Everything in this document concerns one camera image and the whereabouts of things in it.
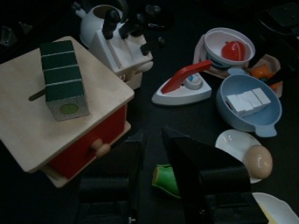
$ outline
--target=drawer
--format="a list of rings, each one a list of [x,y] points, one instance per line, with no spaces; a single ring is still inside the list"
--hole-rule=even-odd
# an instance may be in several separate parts
[[[67,179],[71,179],[82,168],[95,159],[92,143],[102,139],[111,144],[124,132],[127,105],[124,105],[48,163],[51,168]]]

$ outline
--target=green wooden block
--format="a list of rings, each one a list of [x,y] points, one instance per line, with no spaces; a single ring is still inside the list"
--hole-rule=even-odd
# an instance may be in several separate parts
[[[80,68],[78,66],[47,70],[43,74],[45,86],[66,81],[82,81]]]
[[[90,114],[82,81],[45,86],[45,103],[58,121]]]
[[[67,52],[63,54],[55,54],[52,56],[41,57],[41,70],[51,70],[63,67],[74,67],[76,66],[78,59],[75,52]]]
[[[40,45],[41,56],[66,52],[74,52],[74,46],[70,40],[51,42]]]

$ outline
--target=white plate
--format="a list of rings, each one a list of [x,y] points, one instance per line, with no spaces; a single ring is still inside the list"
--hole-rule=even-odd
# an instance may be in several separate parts
[[[252,145],[260,145],[260,142],[248,133],[235,129],[222,132],[215,143],[216,148],[224,150],[240,162],[243,162],[246,152]],[[250,177],[251,184],[260,180]]]
[[[252,195],[256,199],[256,203],[266,208],[278,224],[299,223],[299,218],[284,201],[262,192],[254,192]]]

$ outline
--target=wooden toy box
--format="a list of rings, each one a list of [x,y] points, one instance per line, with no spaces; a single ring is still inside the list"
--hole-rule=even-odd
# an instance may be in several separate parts
[[[44,90],[40,49],[0,65],[1,141],[23,170],[43,170],[58,187],[96,158],[92,143],[112,144],[130,130],[127,103],[134,98],[134,90],[76,40],[63,40],[74,44],[90,115],[58,122],[44,95],[36,97]]]

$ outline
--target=toy iron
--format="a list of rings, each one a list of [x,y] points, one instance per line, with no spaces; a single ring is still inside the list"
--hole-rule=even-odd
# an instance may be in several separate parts
[[[175,106],[203,101],[211,97],[211,87],[199,72],[210,69],[211,61],[204,60],[182,68],[174,77],[160,86],[152,102]]]

